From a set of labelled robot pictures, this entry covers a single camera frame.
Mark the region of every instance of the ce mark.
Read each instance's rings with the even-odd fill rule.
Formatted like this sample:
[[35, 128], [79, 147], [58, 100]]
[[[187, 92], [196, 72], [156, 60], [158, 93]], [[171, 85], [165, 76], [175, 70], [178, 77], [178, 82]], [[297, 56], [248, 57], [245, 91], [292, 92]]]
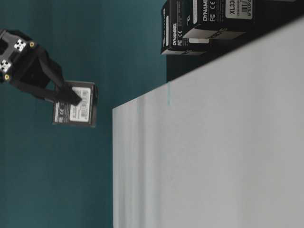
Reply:
[[216, 2], [215, 1], [210, 1], [210, 9], [212, 10], [215, 10], [215, 4]]

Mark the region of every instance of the white label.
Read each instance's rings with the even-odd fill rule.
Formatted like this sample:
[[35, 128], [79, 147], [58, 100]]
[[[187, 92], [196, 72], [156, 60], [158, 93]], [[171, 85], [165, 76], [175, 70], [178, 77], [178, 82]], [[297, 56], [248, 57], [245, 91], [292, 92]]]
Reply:
[[253, 0], [226, 0], [226, 18], [252, 19]]
[[58, 116], [59, 116], [59, 102], [56, 103], [55, 106], [55, 122], [58, 123]]
[[192, 44], [208, 44], [209, 40], [208, 39], [194, 39], [194, 38], [190, 38], [189, 39], [189, 43], [192, 43]]
[[234, 39], [245, 32], [227, 31], [227, 28], [221, 28], [219, 31], [191, 29], [184, 35], [184, 38], [201, 38], [201, 39]]
[[193, 24], [198, 22], [198, 0], [193, 0]]
[[171, 51], [171, 50], [165, 50], [162, 52], [162, 55], [181, 55], [184, 53], [184, 51]]
[[162, 46], [164, 47], [165, 46], [165, 43], [166, 43], [166, 31], [165, 31], [165, 17], [166, 17], [166, 9], [163, 9], [163, 38], [162, 38]]
[[166, 17], [166, 46], [169, 45], [169, 16]]
[[73, 87], [72, 89], [81, 97], [82, 101], [77, 106], [71, 104], [70, 121], [88, 123], [90, 116], [91, 89], [83, 87]]

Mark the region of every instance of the stacked boxes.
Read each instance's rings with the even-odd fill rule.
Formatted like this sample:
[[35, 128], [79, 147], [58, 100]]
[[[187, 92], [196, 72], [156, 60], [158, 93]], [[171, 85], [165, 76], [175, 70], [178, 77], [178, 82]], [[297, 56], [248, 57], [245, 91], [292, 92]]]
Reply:
[[168, 0], [161, 11], [161, 53], [200, 55], [213, 39], [234, 39], [251, 31], [254, 1]]
[[184, 0], [168, 0], [162, 8], [163, 55], [201, 55], [208, 51], [208, 39], [183, 38], [185, 15], [189, 5]]

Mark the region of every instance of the teal background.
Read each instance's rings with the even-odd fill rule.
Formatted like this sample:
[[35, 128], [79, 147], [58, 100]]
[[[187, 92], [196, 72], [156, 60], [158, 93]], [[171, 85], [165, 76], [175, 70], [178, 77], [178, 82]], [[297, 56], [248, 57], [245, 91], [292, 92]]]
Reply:
[[95, 129], [51, 125], [52, 104], [0, 85], [0, 227], [110, 228], [112, 108], [166, 82], [164, 0], [1, 2], [0, 27], [99, 87]]

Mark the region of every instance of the barcode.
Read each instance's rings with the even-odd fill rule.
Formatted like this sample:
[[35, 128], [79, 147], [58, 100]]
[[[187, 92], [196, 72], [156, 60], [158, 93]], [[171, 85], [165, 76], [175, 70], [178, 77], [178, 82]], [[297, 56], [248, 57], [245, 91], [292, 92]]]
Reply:
[[90, 118], [91, 89], [73, 87], [73, 90], [82, 100], [77, 106], [71, 105], [70, 121], [88, 122]]
[[249, 13], [250, 8], [248, 7], [248, 0], [242, 0], [241, 3], [242, 3], [242, 12]]
[[87, 118], [87, 110], [81, 110], [81, 117]]

